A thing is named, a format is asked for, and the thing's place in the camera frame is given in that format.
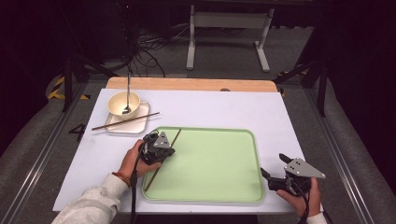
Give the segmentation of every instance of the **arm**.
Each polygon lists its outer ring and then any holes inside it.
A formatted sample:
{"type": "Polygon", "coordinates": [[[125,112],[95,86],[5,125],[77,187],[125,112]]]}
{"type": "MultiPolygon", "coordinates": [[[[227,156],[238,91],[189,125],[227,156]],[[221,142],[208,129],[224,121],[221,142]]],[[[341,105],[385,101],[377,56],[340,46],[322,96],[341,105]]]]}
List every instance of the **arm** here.
{"type": "MultiPolygon", "coordinates": [[[[305,201],[303,197],[295,197],[285,190],[279,189],[276,192],[286,202],[294,207],[295,213],[302,217],[305,210],[305,201]]],[[[318,187],[318,180],[314,177],[311,178],[311,190],[309,191],[309,214],[308,224],[326,224],[327,221],[323,214],[320,212],[320,191],[318,187]]]]}
{"type": "MultiPolygon", "coordinates": [[[[134,147],[128,150],[118,174],[131,176],[142,143],[142,140],[138,140],[134,147]]],[[[140,177],[160,166],[159,162],[148,166],[143,161],[139,161],[137,176],[140,177]]],[[[68,204],[52,223],[110,223],[120,209],[120,196],[127,189],[128,185],[123,181],[122,176],[108,175],[102,186],[85,190],[81,197],[68,204]]]]}

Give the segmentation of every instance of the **white sleeve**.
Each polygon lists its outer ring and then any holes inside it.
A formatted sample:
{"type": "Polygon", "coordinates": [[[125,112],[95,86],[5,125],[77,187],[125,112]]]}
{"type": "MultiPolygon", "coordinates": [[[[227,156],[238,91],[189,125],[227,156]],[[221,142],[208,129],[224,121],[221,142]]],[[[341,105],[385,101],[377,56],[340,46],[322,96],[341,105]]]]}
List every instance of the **white sleeve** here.
{"type": "Polygon", "coordinates": [[[323,216],[323,213],[319,213],[315,216],[309,217],[306,220],[308,224],[327,224],[326,218],[323,216]]]}
{"type": "Polygon", "coordinates": [[[110,223],[120,209],[120,196],[128,186],[108,175],[101,187],[91,187],[69,203],[53,220],[58,223],[110,223]]]}

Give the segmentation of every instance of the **green tray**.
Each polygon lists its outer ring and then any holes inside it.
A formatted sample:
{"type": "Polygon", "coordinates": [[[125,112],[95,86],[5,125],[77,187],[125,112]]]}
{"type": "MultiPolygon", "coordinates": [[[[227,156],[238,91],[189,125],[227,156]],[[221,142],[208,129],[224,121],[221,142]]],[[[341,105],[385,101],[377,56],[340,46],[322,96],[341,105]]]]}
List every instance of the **green tray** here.
{"type": "MultiPolygon", "coordinates": [[[[180,128],[160,127],[169,142],[180,128]]],[[[150,200],[256,203],[264,197],[253,134],[248,130],[181,128],[175,154],[145,174],[150,200]]]]}

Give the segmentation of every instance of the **gray carpet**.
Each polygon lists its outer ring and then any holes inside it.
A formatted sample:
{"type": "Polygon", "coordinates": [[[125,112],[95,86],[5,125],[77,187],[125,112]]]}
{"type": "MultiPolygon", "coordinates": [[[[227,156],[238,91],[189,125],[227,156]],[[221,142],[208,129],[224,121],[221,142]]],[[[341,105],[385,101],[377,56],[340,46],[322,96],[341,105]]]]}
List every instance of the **gray carpet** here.
{"type": "MultiPolygon", "coordinates": [[[[271,29],[264,52],[271,72],[263,73],[252,43],[260,34],[245,30],[239,35],[230,35],[220,30],[203,30],[196,40],[195,65],[192,71],[185,69],[188,41],[179,39],[162,49],[150,53],[158,60],[167,77],[202,77],[235,79],[273,79],[281,71],[292,69],[304,43],[312,32],[307,29],[271,29]]],[[[152,63],[147,54],[141,54],[142,62],[152,63]]],[[[125,75],[126,70],[117,71],[125,75]]],[[[160,76],[162,70],[146,68],[137,63],[134,75],[160,76]]],[[[361,197],[365,201],[372,220],[363,221],[359,208],[353,203],[346,188],[345,180],[332,156],[332,146],[318,120],[316,109],[309,103],[308,90],[298,85],[300,77],[294,77],[279,85],[285,90],[284,102],[296,132],[305,158],[327,175],[320,180],[322,203],[332,217],[333,223],[394,223],[396,220],[396,200],[383,176],[378,172],[364,145],[350,125],[342,108],[332,92],[331,83],[326,95],[326,122],[332,130],[336,143],[342,151],[350,172],[353,174],[361,197]]],[[[79,124],[87,124],[99,91],[106,85],[106,79],[94,75],[86,85],[83,94],[90,100],[78,100],[61,130],[60,138],[53,144],[53,150],[26,204],[22,205],[16,223],[51,223],[56,213],[51,211],[62,185],[68,167],[78,147],[78,135],[69,133],[79,124]]],[[[6,214],[17,195],[24,178],[35,165],[35,159],[46,146],[48,136],[54,130],[61,116],[63,100],[51,99],[21,130],[3,157],[0,159],[0,217],[6,214]]],[[[296,216],[259,216],[263,223],[296,223],[296,216]]],[[[116,215],[113,223],[127,223],[129,215],[116,215]]]]}

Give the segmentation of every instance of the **white tabletop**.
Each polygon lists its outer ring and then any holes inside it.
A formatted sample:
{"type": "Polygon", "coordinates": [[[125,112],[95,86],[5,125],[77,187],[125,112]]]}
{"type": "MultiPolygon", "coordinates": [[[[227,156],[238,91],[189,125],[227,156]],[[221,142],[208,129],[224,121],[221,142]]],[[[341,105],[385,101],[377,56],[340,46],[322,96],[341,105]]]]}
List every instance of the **white tabletop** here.
{"type": "MultiPolygon", "coordinates": [[[[70,165],[62,189],[53,206],[61,211],[78,198],[84,189],[100,186],[105,177],[120,168],[126,151],[137,139],[159,126],[230,128],[250,130],[256,139],[261,167],[273,177],[282,177],[285,163],[278,157],[304,158],[282,97],[278,92],[238,91],[134,91],[150,104],[150,113],[142,133],[110,133],[106,129],[92,131],[104,125],[108,117],[107,100],[118,91],[101,90],[90,121],[70,165]]],[[[151,201],[137,183],[136,212],[138,214],[274,214],[292,212],[290,205],[268,189],[263,180],[265,196],[259,203],[202,203],[151,201]]],[[[121,212],[131,211],[131,191],[121,198],[121,212]]]]}

